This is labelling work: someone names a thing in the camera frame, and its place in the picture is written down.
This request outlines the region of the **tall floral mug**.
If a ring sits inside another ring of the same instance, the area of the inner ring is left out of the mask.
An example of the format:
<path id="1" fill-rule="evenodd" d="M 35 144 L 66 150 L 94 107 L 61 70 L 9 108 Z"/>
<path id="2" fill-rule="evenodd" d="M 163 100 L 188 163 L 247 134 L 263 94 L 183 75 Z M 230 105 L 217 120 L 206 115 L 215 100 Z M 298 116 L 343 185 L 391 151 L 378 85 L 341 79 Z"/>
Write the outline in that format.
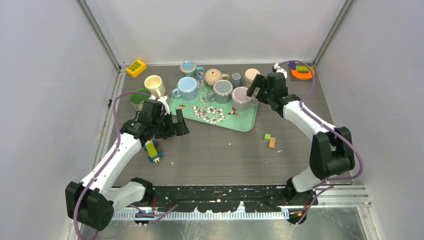
<path id="1" fill-rule="evenodd" d="M 261 74 L 260 71 L 256 68 L 247 69 L 244 72 L 243 86 L 246 88 L 249 88 L 252 85 L 256 75 L 260 75 L 260 74 Z"/>

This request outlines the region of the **lilac mug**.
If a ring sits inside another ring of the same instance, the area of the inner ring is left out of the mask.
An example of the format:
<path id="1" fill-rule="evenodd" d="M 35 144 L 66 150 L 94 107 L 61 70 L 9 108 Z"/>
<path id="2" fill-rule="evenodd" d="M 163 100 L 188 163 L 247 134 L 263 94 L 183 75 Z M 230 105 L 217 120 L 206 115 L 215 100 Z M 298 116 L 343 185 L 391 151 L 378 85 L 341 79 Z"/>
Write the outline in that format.
<path id="1" fill-rule="evenodd" d="M 231 105 L 236 112 L 246 111 L 249 107 L 256 107 L 258 101 L 247 95 L 248 88 L 236 87 L 231 93 Z"/>

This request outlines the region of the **grey mug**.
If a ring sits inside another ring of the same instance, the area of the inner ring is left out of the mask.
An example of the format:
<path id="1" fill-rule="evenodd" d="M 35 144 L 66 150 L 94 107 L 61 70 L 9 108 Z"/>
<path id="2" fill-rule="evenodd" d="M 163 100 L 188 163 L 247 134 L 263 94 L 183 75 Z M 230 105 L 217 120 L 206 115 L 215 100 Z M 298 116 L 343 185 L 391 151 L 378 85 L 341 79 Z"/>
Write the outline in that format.
<path id="1" fill-rule="evenodd" d="M 217 102 L 218 104 L 227 104 L 231 101 L 234 87 L 229 80 L 218 80 L 214 83 L 212 91 L 207 94 L 208 102 Z"/>

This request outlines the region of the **cream plain mug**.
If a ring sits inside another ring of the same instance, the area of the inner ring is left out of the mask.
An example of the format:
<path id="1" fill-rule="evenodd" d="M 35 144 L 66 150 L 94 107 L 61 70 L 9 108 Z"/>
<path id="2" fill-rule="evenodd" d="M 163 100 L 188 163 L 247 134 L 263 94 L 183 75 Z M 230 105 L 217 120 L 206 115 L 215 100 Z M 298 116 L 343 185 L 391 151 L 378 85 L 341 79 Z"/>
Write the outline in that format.
<path id="1" fill-rule="evenodd" d="M 156 98 L 163 97 L 166 94 L 166 87 L 159 75 L 150 75 L 144 80 L 144 86 Z"/>

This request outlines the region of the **cream floral mug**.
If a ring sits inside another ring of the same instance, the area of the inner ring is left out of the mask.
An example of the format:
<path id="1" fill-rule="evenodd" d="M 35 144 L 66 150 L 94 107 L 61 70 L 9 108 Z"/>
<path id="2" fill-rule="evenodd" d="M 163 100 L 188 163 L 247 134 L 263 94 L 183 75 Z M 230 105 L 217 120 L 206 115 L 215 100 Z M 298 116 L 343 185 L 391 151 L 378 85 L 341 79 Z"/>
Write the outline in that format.
<path id="1" fill-rule="evenodd" d="M 134 92 L 137 93 L 132 93 L 130 95 L 130 101 L 136 111 L 141 111 L 144 102 L 150 98 L 151 92 L 147 88 L 138 88 L 135 89 Z"/>

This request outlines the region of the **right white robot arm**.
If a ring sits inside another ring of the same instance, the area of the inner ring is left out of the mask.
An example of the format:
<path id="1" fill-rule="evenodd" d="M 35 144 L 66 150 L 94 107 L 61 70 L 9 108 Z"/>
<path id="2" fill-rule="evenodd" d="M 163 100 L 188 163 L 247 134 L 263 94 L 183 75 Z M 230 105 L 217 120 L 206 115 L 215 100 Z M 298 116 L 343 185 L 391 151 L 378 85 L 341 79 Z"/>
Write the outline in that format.
<path id="1" fill-rule="evenodd" d="M 355 167 L 351 132 L 346 127 L 335 127 L 311 112 L 301 99 L 288 92 L 286 77 L 280 70 L 266 76 L 257 74 L 246 94 L 267 104 L 282 118 L 292 122 L 310 140 L 309 166 L 287 180 L 285 198 L 291 205 L 299 205 L 325 179 L 338 176 Z"/>

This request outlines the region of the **light blue mug on tray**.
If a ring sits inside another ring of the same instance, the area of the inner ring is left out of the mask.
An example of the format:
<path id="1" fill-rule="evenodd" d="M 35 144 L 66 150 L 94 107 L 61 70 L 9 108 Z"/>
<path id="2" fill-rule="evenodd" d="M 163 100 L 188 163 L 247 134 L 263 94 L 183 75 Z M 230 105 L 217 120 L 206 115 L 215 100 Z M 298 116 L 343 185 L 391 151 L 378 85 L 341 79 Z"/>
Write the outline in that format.
<path id="1" fill-rule="evenodd" d="M 174 98 L 193 101 L 198 96 L 198 81 L 190 76 L 182 77 L 171 94 Z"/>

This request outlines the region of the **blue mug behind tray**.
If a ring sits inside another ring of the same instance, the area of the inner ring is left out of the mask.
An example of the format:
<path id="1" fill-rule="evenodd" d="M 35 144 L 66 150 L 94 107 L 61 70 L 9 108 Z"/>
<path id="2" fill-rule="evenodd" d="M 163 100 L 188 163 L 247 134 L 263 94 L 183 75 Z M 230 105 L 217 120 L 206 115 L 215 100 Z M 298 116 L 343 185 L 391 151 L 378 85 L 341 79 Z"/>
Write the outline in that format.
<path id="1" fill-rule="evenodd" d="M 192 61 L 184 61 L 180 64 L 181 77 L 192 77 L 196 80 L 203 80 L 205 69 Z"/>

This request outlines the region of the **green floral tray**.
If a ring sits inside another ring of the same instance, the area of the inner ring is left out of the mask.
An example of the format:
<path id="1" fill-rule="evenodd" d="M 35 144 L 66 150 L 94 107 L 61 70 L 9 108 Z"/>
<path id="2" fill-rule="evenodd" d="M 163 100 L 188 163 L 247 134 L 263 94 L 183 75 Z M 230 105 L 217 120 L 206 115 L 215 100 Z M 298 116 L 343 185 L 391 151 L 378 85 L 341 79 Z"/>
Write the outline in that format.
<path id="1" fill-rule="evenodd" d="M 220 104 L 207 101 L 210 89 L 201 84 L 197 89 L 197 98 L 191 101 L 181 97 L 171 97 L 171 110 L 181 109 L 185 119 L 227 128 L 239 132 L 249 132 L 253 129 L 258 107 L 249 105 L 247 110 L 233 110 L 231 102 Z"/>

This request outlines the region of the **orange and green toy stack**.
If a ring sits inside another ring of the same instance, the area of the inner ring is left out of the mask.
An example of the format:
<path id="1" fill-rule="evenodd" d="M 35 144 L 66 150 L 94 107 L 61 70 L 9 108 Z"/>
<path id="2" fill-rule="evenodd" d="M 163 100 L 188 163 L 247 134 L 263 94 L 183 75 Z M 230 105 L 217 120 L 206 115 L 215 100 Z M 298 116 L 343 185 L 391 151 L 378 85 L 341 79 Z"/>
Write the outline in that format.
<path id="1" fill-rule="evenodd" d="M 311 81 L 316 71 L 313 66 L 307 67 L 306 65 L 290 61 L 289 63 L 290 75 L 295 81 Z"/>

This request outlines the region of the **beige teapot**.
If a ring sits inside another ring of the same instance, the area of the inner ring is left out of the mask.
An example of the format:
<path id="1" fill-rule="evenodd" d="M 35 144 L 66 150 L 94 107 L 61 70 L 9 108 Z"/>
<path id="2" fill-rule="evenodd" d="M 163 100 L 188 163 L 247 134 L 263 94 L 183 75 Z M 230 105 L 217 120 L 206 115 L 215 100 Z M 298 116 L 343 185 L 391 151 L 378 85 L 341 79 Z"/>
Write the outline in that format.
<path id="1" fill-rule="evenodd" d="M 204 73 L 203 79 L 204 79 L 205 86 L 208 89 L 212 90 L 214 84 L 217 81 L 228 80 L 228 79 L 230 79 L 230 76 L 226 73 L 222 73 L 220 70 L 218 70 L 216 68 L 211 68 Z"/>

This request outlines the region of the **green cube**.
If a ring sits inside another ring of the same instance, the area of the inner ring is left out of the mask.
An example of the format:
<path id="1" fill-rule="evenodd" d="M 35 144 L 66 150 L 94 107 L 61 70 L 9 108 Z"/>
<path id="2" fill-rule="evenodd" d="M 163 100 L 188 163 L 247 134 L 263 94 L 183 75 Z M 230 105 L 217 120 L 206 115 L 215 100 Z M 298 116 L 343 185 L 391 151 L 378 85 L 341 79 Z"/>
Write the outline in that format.
<path id="1" fill-rule="evenodd" d="M 264 135 L 264 140 L 265 141 L 270 141 L 271 140 L 271 134 L 269 134 L 269 133 L 266 133 L 265 135 Z"/>

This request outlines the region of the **wooden block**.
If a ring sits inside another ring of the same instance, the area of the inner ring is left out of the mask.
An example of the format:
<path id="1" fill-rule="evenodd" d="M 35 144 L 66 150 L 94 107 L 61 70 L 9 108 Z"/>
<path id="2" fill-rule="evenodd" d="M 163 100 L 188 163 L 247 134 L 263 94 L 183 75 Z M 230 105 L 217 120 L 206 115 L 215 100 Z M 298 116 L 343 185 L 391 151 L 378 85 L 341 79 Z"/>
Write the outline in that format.
<path id="1" fill-rule="evenodd" d="M 275 137 L 271 137 L 268 141 L 268 147 L 274 149 L 276 146 L 276 138 Z"/>

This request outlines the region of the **yellow toy block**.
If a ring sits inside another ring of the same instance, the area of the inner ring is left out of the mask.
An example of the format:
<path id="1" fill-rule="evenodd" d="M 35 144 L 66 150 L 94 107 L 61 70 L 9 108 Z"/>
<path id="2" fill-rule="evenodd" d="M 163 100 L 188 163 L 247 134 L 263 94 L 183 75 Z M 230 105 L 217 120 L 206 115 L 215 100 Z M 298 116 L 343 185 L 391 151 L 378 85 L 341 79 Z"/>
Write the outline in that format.
<path id="1" fill-rule="evenodd" d="M 135 62 L 133 62 L 131 65 L 129 65 L 126 68 L 126 73 L 130 75 L 133 78 L 136 78 L 138 75 L 140 75 L 144 70 L 146 70 L 147 65 L 140 59 L 137 59 Z"/>

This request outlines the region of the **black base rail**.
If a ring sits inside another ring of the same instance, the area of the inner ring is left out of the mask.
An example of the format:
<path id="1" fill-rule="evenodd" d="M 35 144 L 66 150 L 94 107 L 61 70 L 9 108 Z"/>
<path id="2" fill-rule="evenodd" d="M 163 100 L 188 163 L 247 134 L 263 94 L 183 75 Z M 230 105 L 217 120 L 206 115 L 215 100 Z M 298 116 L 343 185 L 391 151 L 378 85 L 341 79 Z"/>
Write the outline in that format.
<path id="1" fill-rule="evenodd" d="M 244 207 L 247 213 L 279 212 L 286 206 L 301 209 L 312 204 L 316 193 L 290 193 L 285 185 L 209 185 L 154 186 L 143 200 L 134 206 L 166 212 L 172 207 L 180 213 L 235 212 Z"/>

